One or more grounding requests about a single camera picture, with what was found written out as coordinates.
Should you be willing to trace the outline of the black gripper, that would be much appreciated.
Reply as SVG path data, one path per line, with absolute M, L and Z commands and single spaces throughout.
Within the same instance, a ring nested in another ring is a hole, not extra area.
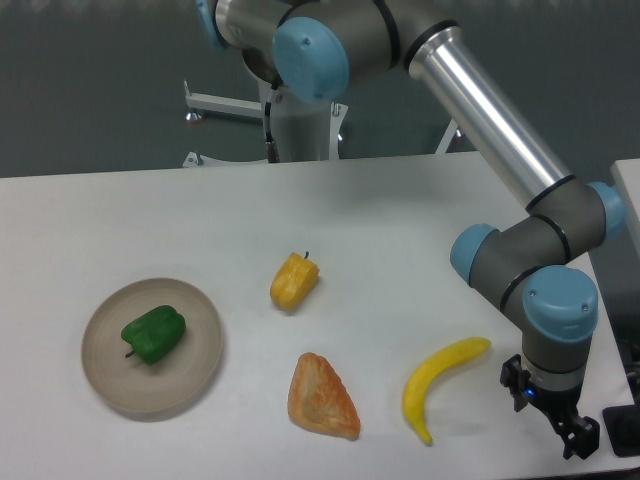
M 500 383 L 509 390 L 514 411 L 531 405 L 549 420 L 563 441 L 563 458 L 584 460 L 600 446 L 600 425 L 588 416 L 581 417 L 577 404 L 583 385 L 583 367 L 554 373 L 532 363 L 524 354 L 516 354 L 501 368 Z

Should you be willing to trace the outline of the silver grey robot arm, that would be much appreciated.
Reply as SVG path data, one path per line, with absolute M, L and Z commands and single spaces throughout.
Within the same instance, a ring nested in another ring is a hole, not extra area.
M 522 334 L 501 369 L 516 409 L 533 406 L 565 458 L 598 449 L 600 427 L 577 403 L 598 319 L 592 280 L 570 262 L 625 224 L 618 193 L 571 174 L 502 96 L 433 1 L 199 1 L 209 44 L 242 51 L 262 82 L 272 163 L 325 160 L 330 104 L 350 85 L 396 66 L 431 89 L 527 217 L 505 231 L 466 229 L 450 261 Z

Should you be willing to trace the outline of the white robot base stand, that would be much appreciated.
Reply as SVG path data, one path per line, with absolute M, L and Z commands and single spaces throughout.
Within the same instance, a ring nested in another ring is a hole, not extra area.
M 340 100 L 305 103 L 285 87 L 259 82 L 256 101 L 184 90 L 188 125 L 220 120 L 250 127 L 230 150 L 194 147 L 187 167 L 253 165 L 345 158 L 452 154 L 474 149 L 460 125 L 425 97 L 398 100 L 367 89 Z

